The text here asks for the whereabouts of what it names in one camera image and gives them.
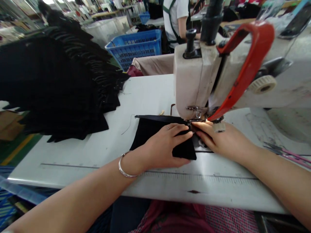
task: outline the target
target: cardboard box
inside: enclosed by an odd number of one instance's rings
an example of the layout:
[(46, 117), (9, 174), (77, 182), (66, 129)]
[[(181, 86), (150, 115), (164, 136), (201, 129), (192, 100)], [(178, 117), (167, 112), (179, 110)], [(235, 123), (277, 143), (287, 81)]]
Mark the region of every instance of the cardboard box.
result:
[(0, 140), (13, 141), (24, 129), (24, 126), (19, 124), (23, 116), (11, 112), (0, 112)]

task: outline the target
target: hand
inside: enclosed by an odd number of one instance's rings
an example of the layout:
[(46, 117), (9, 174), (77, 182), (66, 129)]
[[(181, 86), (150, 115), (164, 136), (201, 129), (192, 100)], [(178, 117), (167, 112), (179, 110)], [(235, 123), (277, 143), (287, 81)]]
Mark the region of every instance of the hand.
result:
[(240, 164), (260, 150), (229, 123), (225, 122), (226, 131), (221, 133), (215, 133), (213, 123), (209, 121), (193, 122), (192, 124), (202, 130), (198, 131), (197, 135), (212, 151)]
[(181, 131), (188, 129), (188, 126), (181, 124), (173, 123), (166, 125), (149, 138), (144, 145), (135, 149), (132, 153), (136, 152), (137, 155), (140, 155), (140, 161), (143, 164), (142, 170), (181, 167), (190, 163), (190, 160), (176, 158), (173, 157), (172, 154), (175, 146), (192, 137), (193, 132), (176, 136)]

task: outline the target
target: ruler marking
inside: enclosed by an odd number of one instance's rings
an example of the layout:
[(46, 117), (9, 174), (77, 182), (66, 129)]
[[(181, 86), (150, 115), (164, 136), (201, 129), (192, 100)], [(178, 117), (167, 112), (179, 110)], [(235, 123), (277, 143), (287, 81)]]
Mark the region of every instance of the ruler marking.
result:
[[(75, 167), (75, 168), (91, 168), (98, 169), (99, 167), (89, 167), (89, 166), (78, 166), (78, 165), (70, 165), (70, 164), (51, 164), (51, 163), (41, 163), (40, 165), (48, 165), (48, 166), (60, 166), (60, 167)], [(142, 174), (142, 176), (152, 177), (156, 175), (157, 177), (162, 178), (173, 178), (173, 179), (186, 179), (191, 181), (193, 176), (196, 176), (198, 181), (204, 181), (205, 179), (209, 179), (211, 181), (226, 181), (226, 183), (237, 183), (243, 184), (242, 180), (246, 180), (248, 184), (257, 184), (258, 178), (250, 178), (250, 177), (235, 177), (235, 176), (220, 176), (220, 175), (198, 175), (198, 174), (190, 174), (190, 173), (179, 173), (179, 172), (161, 172), (161, 171), (146, 171)]]

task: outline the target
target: industrial sewing machine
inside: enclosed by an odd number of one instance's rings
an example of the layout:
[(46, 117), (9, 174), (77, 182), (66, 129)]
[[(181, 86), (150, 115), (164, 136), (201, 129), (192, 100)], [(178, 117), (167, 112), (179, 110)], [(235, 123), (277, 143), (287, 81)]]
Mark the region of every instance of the industrial sewing machine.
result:
[(270, 118), (283, 123), (283, 133), (311, 142), (311, 4), (279, 35), (268, 22), (255, 21), (241, 25), (228, 39), (218, 33), (222, 2), (210, 2), (198, 45), (191, 29), (187, 45), (175, 48), (179, 115), (189, 122), (212, 121), (215, 132), (222, 132), (227, 111), (272, 108)]

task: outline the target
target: left hand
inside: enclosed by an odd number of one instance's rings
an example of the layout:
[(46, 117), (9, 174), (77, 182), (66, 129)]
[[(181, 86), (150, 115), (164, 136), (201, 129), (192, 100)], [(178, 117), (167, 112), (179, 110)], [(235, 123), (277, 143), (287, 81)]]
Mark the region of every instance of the left hand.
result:
[(172, 151), (175, 146), (185, 142), (192, 137), (193, 132), (178, 135), (181, 131), (188, 130), (189, 127), (181, 124), (169, 124), (162, 127), (159, 132), (153, 135), (148, 141), (133, 151), (141, 155), (144, 164), (143, 170), (154, 168), (181, 167), (190, 163), (190, 160), (173, 157)]

